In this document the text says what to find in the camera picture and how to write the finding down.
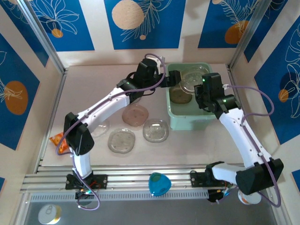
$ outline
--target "white tabletop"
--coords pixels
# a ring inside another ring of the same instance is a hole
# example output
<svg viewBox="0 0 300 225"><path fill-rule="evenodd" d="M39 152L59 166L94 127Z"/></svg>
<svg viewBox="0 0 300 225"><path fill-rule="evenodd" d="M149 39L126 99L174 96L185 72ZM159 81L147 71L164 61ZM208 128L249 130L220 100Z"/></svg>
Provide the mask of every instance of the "white tabletop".
<svg viewBox="0 0 300 225"><path fill-rule="evenodd" d="M132 71L136 65L119 66L75 66L70 67L55 115L51 136L63 130L65 115L77 114L106 96L115 85ZM225 64L212 64L213 72L222 76L223 83L230 83ZM149 119L170 119L166 108L166 90L157 88L154 95L143 97L138 104L149 111ZM242 163L241 156L229 133L217 119L203 131L173 131L162 143L150 143L143 137L143 127L131 127L121 118L124 109L109 118L109 131L95 138L91 151L92 165L192 165L217 161ZM113 153L107 147L109 134L117 128L128 128L134 132L135 146L127 154ZM57 156L55 146L49 141L43 166L71 165L68 155Z"/></svg>

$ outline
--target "gray floor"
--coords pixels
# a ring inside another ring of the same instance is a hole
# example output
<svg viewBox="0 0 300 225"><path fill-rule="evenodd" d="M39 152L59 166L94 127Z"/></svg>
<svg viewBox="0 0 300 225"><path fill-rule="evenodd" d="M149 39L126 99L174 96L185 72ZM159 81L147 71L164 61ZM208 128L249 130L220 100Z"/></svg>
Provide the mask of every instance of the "gray floor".
<svg viewBox="0 0 300 225"><path fill-rule="evenodd" d="M75 202L52 202L62 208L57 225L275 225L271 206L243 205L232 193L219 205L200 200L102 201L100 209L84 211ZM32 202L26 225L40 225L45 202Z"/></svg>

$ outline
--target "can lid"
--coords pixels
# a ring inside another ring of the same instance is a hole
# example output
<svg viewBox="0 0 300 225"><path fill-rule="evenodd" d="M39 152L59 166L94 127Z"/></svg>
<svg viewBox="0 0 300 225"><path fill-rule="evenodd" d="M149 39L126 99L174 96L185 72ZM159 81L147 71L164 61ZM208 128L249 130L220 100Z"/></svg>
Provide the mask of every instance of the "can lid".
<svg viewBox="0 0 300 225"><path fill-rule="evenodd" d="M38 221L41 224L49 224L56 218L56 207L52 204L44 205L38 213Z"/></svg>

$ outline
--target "orange snack packet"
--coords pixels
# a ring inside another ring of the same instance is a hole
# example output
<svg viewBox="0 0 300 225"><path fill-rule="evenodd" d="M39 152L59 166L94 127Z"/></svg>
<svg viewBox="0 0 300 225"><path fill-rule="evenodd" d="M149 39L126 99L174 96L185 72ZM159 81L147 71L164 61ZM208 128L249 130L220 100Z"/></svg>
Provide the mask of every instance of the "orange snack packet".
<svg viewBox="0 0 300 225"><path fill-rule="evenodd" d="M52 141L52 143L57 146L58 143L60 142L61 138L63 137L64 133L61 132L58 135L55 135L53 137L50 137L50 141ZM65 150L69 149L69 146L67 145L67 141L66 139L64 139L60 145L60 149L58 150L58 153L61 154L63 153Z"/></svg>

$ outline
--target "mint green plastic tub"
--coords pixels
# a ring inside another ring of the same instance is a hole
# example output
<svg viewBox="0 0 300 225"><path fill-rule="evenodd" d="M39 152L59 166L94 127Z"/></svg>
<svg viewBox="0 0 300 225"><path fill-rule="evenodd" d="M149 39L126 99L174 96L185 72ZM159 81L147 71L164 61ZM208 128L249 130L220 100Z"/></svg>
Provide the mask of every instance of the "mint green plastic tub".
<svg viewBox="0 0 300 225"><path fill-rule="evenodd" d="M199 63L171 63L167 65L167 72L171 70L184 71L189 67L202 66L210 73L212 69L209 64ZM213 113L199 109L193 95L192 100L187 104L175 104L170 100L170 88L166 89L167 110L170 116L170 127L172 130L203 130L212 120L216 120Z"/></svg>

